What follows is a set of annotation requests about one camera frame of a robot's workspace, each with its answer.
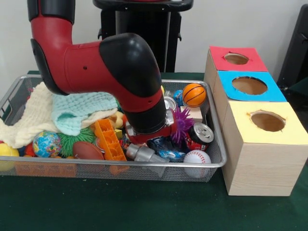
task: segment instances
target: light green towel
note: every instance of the light green towel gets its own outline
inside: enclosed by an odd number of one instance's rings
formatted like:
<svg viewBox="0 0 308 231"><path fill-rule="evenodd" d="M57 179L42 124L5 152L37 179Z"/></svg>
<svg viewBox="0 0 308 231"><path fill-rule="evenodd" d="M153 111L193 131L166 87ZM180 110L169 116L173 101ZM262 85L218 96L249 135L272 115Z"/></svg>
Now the light green towel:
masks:
<svg viewBox="0 0 308 231"><path fill-rule="evenodd" d="M54 94L51 117L62 133L77 136L81 130L81 122L89 115L115 108L117 108L116 99L105 92L68 96Z"/></svg>

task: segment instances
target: basketball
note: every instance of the basketball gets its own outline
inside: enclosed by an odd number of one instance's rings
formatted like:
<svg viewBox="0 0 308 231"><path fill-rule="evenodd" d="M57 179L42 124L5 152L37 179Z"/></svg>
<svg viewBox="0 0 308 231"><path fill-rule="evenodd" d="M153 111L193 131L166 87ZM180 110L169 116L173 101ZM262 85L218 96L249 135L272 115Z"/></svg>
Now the basketball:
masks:
<svg viewBox="0 0 308 231"><path fill-rule="evenodd" d="M183 90L183 101L189 107L199 107L206 98L204 87L197 83L187 85Z"/></svg>

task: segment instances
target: black stand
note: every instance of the black stand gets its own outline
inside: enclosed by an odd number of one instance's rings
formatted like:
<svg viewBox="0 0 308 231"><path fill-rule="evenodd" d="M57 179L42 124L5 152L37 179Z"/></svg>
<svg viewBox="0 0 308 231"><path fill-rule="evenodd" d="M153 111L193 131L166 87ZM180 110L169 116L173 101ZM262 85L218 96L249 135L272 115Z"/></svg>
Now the black stand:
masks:
<svg viewBox="0 0 308 231"><path fill-rule="evenodd" d="M161 72L174 72L181 15L193 0L133 2L127 0L93 0L102 9L102 39L121 33L136 33L150 45Z"/></svg>
<svg viewBox="0 0 308 231"><path fill-rule="evenodd" d="M278 79L278 86L308 131L308 4L303 5L287 55Z"/></svg>
<svg viewBox="0 0 308 231"><path fill-rule="evenodd" d="M308 76L308 4L303 5L277 84L289 88Z"/></svg>

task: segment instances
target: baseball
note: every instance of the baseball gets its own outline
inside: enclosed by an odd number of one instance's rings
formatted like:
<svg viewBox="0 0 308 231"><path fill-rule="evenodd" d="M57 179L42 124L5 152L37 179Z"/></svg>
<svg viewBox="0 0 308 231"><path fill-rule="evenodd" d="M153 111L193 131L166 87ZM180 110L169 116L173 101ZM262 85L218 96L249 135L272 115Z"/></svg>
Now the baseball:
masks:
<svg viewBox="0 0 308 231"><path fill-rule="evenodd" d="M205 152L201 150L194 150L186 154L184 163L195 163L195 164L211 164L211 159ZM206 177L209 169L208 168L195 168L185 167L186 174L192 178L204 178Z"/></svg>

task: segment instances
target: wire mesh basket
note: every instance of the wire mesh basket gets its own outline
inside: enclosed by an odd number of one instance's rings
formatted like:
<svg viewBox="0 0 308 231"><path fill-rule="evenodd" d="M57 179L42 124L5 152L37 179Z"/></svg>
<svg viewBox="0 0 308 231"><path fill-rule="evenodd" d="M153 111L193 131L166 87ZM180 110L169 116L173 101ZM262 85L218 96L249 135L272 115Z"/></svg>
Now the wire mesh basket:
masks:
<svg viewBox="0 0 308 231"><path fill-rule="evenodd" d="M25 110L27 98L30 96L33 88L41 81L40 75L27 75L18 78L12 84L0 101L0 117L6 125L13 125L20 120ZM0 171L0 175L208 182L217 168L222 167L227 160L211 90L202 81L163 80L163 86L165 90L174 92L183 89L187 84L193 82L203 85L207 91L207 99L201 106L201 111L203 122L212 128L215 136L214 141L211 142L206 151L211 158L211 164L0 156L0 164L12 165L10 170ZM117 175L113 175L113 171L111 171L115 167L120 169ZM162 176L157 174L159 170L163 170ZM188 176L185 170L206 172L206 174L202 178L193 178Z"/></svg>

